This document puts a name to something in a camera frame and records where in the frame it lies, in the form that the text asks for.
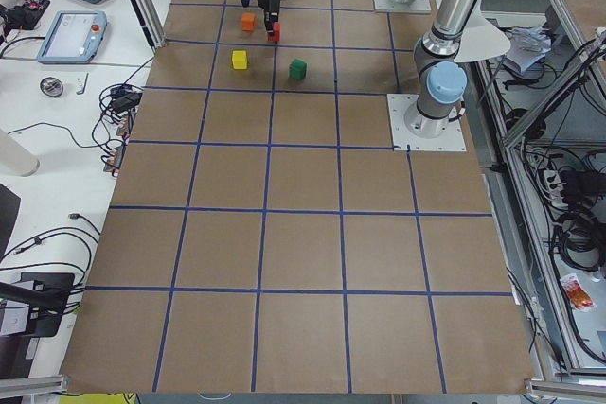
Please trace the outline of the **white power strip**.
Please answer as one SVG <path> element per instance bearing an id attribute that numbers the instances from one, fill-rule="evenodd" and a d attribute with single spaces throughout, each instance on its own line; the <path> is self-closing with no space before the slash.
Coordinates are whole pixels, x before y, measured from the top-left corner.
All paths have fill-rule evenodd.
<path id="1" fill-rule="evenodd" d="M 560 173 L 553 164 L 547 163 L 539 170 L 540 189 L 548 203 L 559 210 L 565 210 L 568 204 L 564 201 L 564 185 Z"/>

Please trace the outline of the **hex key tool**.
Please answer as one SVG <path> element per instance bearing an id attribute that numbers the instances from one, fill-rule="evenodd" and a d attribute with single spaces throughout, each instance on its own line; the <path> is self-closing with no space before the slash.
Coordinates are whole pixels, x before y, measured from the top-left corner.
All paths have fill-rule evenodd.
<path id="1" fill-rule="evenodd" d="M 81 78 L 77 79 L 78 88 L 77 88 L 76 94 L 78 96 L 81 96 L 86 92 L 88 79 L 89 79 L 88 73 L 85 73 Z"/>

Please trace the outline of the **orange wooden block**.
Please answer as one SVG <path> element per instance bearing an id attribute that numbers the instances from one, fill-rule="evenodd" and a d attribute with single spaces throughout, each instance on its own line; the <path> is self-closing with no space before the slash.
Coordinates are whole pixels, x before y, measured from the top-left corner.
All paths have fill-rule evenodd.
<path id="1" fill-rule="evenodd" d="M 244 12 L 241 15 L 241 30 L 244 32 L 254 32 L 256 29 L 256 15 L 254 13 Z"/>

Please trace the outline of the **yellow wooden block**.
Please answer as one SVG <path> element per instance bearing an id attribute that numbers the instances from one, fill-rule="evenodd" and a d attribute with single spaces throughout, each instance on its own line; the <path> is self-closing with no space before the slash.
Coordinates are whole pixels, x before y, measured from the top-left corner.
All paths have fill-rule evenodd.
<path id="1" fill-rule="evenodd" d="M 233 50 L 231 61 L 235 70 L 246 70 L 248 68 L 248 54 L 245 50 Z"/>

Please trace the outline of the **red snack packet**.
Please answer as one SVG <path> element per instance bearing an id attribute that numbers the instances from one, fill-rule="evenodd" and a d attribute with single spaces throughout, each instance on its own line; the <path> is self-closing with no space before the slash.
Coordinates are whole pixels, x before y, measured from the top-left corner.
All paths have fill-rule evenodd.
<path id="1" fill-rule="evenodd" d="M 594 301 L 584 290 L 575 273 L 561 277 L 560 284 L 574 309 L 588 311 L 595 307 Z"/>

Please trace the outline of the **green wooden block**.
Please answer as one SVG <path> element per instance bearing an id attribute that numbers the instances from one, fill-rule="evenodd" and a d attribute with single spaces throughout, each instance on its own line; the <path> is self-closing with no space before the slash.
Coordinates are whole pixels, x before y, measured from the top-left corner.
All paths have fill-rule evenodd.
<path id="1" fill-rule="evenodd" d="M 300 59 L 293 59 L 289 65 L 289 77 L 295 80 L 303 80 L 307 76 L 308 65 Z"/>

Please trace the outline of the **near teach pendant tablet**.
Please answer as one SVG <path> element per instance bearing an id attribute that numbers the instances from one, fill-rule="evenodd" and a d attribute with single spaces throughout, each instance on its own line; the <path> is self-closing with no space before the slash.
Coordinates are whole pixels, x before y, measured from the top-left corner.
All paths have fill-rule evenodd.
<path id="1" fill-rule="evenodd" d="M 86 64 L 97 54 L 107 27 L 98 10 L 59 11 L 36 56 L 42 64 Z"/>

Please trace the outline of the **red wooden block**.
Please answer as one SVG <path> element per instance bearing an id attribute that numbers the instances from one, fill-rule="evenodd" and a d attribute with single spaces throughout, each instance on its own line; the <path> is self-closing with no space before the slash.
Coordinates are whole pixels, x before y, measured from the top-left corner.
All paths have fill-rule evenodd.
<path id="1" fill-rule="evenodd" d="M 280 41 L 281 24 L 280 22 L 272 23 L 272 29 L 267 32 L 267 40 L 271 43 L 278 43 Z"/>

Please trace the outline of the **black monitor stand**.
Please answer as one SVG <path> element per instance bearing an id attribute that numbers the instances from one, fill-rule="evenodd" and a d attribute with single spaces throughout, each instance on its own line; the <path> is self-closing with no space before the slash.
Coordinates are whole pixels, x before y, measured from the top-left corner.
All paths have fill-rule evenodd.
<path id="1" fill-rule="evenodd" d="M 54 337 L 74 281 L 69 272 L 22 272 L 18 281 L 2 282 L 1 335 Z"/>

